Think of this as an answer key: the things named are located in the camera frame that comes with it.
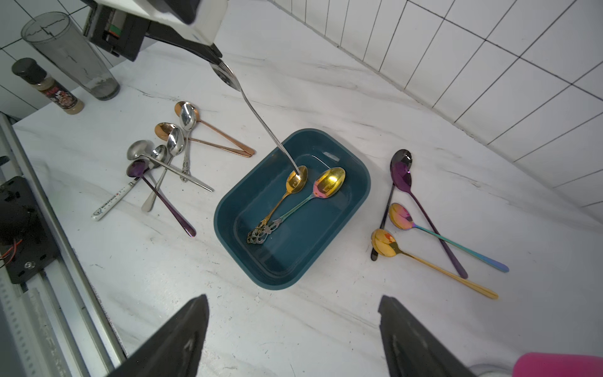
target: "rainbow gradient handle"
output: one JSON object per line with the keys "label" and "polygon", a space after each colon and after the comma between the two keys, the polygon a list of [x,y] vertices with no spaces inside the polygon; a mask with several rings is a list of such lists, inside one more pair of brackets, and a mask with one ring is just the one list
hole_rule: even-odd
{"label": "rainbow gradient handle", "polygon": [[418,226],[416,224],[413,224],[413,227],[421,229],[424,232],[427,232],[427,233],[429,233],[429,234],[431,234],[433,236],[436,236],[437,238],[442,239],[443,241],[446,241],[446,242],[448,242],[449,244],[451,244],[453,246],[456,246],[457,248],[461,249],[462,251],[467,252],[467,253],[473,255],[474,257],[478,258],[480,261],[485,262],[485,263],[491,265],[492,267],[496,268],[497,270],[500,270],[500,271],[503,271],[503,272],[509,272],[509,267],[507,267],[507,265],[505,265],[505,264],[497,262],[494,259],[488,258],[485,255],[481,255],[480,253],[476,253],[473,250],[468,249],[468,248],[464,247],[463,245],[459,245],[456,242],[451,241],[451,240],[447,239],[446,237],[443,237],[443,236],[441,236],[439,234],[436,234],[436,233],[432,232],[429,229],[425,229],[424,227]]}

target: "black bottle cap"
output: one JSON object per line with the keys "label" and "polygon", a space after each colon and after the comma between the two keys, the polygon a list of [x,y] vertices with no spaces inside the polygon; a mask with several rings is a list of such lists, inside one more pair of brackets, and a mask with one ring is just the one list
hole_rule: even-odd
{"label": "black bottle cap", "polygon": [[30,57],[17,60],[13,64],[13,73],[29,84],[39,84],[46,78],[46,71]]}

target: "marble countertop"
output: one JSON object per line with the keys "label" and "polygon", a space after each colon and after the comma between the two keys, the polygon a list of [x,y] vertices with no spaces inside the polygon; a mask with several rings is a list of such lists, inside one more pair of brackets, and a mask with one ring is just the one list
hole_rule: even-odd
{"label": "marble countertop", "polygon": [[[464,364],[512,366],[530,351],[603,355],[603,228],[557,194],[399,92],[369,69],[263,0],[230,0],[216,45],[280,139],[318,128],[371,172],[371,192],[292,287],[257,287],[219,243],[213,213],[274,144],[245,105],[196,56],[163,43],[113,69],[121,93],[69,116],[49,105],[15,125],[72,247],[126,350],[132,353],[190,298],[207,294],[211,317],[203,376],[385,376],[377,312],[396,297]],[[204,120],[257,151],[250,159],[192,146],[193,175],[207,192],[168,174],[162,190],[195,226],[189,238],[150,190],[134,189],[101,221],[92,212],[130,181],[125,151],[159,143],[158,122],[177,122],[187,100]],[[193,137],[228,145],[198,126]],[[490,300],[412,259],[370,261],[391,180],[392,154],[412,151],[413,192],[439,231],[507,264],[501,273],[455,248]],[[173,164],[180,166],[182,156]],[[159,170],[153,175],[157,178]],[[419,209],[404,204],[419,225]],[[386,229],[407,251],[454,271],[439,242]]]}

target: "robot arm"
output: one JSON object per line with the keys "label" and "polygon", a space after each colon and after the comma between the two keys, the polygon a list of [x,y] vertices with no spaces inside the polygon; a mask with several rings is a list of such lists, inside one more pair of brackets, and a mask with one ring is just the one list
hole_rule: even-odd
{"label": "robot arm", "polygon": [[91,7],[84,36],[115,56],[134,61],[144,37],[184,48],[218,66],[213,44],[227,0],[84,0]]}

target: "gold spoon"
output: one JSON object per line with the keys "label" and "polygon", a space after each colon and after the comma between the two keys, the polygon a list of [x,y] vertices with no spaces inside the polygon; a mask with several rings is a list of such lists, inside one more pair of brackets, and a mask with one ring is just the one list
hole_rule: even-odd
{"label": "gold spoon", "polygon": [[268,238],[268,235],[275,231],[279,225],[283,223],[293,212],[297,211],[301,206],[310,201],[310,199],[321,198],[326,199],[333,196],[343,185],[346,179],[346,171],[343,168],[332,168],[321,174],[314,181],[314,187],[310,196],[305,198],[301,203],[293,207],[289,212],[282,215],[276,220],[270,221],[265,227],[255,228],[247,235],[248,244],[263,244]]}
{"label": "gold spoon", "polygon": [[[182,110],[182,105],[184,105],[184,103],[185,103],[184,101],[180,101],[180,102],[178,102],[174,106],[174,111],[176,112],[176,115],[180,116],[180,111]],[[231,143],[235,144],[237,147],[239,147],[243,151],[247,152],[250,156],[253,156],[254,154],[256,154],[256,151],[253,148],[250,148],[250,147],[246,146],[245,144],[243,144],[242,142],[238,141],[235,138],[231,138],[229,135],[227,135],[224,132],[218,130],[216,127],[212,126],[211,124],[207,123],[206,121],[202,121],[201,120],[201,115],[199,114],[199,110],[197,110],[197,108],[195,106],[192,106],[192,109],[195,112],[195,115],[197,116],[197,121],[198,122],[203,123],[204,125],[208,126],[212,130],[214,130],[217,133],[219,133],[220,135],[224,136],[226,139],[228,139],[228,141],[230,141]]]}
{"label": "gold spoon", "polygon": [[434,264],[429,263],[428,261],[424,261],[419,257],[411,255],[407,252],[403,252],[400,249],[400,247],[398,247],[398,243],[396,242],[396,239],[394,238],[394,236],[392,236],[387,230],[383,230],[383,229],[375,230],[373,232],[373,234],[371,235],[371,243],[373,244],[374,249],[377,250],[377,252],[383,256],[396,256],[397,254],[404,254],[406,256],[411,257],[412,259],[414,259],[416,261],[419,261],[423,264],[430,266],[431,268],[438,270],[439,272],[443,273],[444,275],[450,276],[452,279],[455,279],[459,283],[463,283],[464,285],[467,285],[469,288],[483,294],[486,297],[489,297],[494,300],[496,300],[498,298],[498,294],[492,290],[489,290],[488,288],[482,287],[481,285],[476,284],[472,281],[465,280],[465,279],[461,278],[460,276],[457,276],[451,272],[448,272],[448,271],[444,270],[443,268],[440,268]]}
{"label": "gold spoon", "polygon": [[285,198],[291,194],[296,194],[300,192],[306,185],[306,181],[308,180],[308,168],[304,165],[300,165],[298,167],[300,168],[301,174],[298,176],[295,171],[292,171],[291,174],[289,174],[289,177],[287,178],[287,183],[285,185],[287,192],[285,193],[285,195],[283,195],[279,202],[276,203],[276,206],[272,208],[268,216],[266,216],[256,228],[263,227],[264,225],[266,225],[268,223],[268,220],[270,220],[270,218],[272,217],[274,211],[276,211],[280,204],[283,203],[283,200],[285,200]]}
{"label": "gold spoon", "polygon": [[[168,140],[168,136],[169,133],[172,132],[172,130],[174,128],[176,128],[177,126],[175,124],[171,124],[171,123],[159,123],[155,126],[155,135],[157,135],[157,137],[163,141],[167,141]],[[227,152],[231,152],[234,154],[238,154],[239,156],[243,156],[243,157],[251,157],[251,155],[245,151],[239,150],[239,149],[234,149],[234,148],[229,148],[229,147],[223,147],[222,145],[218,145],[218,144],[214,144],[214,143],[210,143],[208,141],[203,141],[203,140],[199,140],[199,139],[194,139],[194,138],[188,138],[191,141],[196,141],[199,142],[201,144],[205,144],[205,145],[211,145],[212,147],[216,147],[216,148],[220,148],[222,150],[225,150]]]}

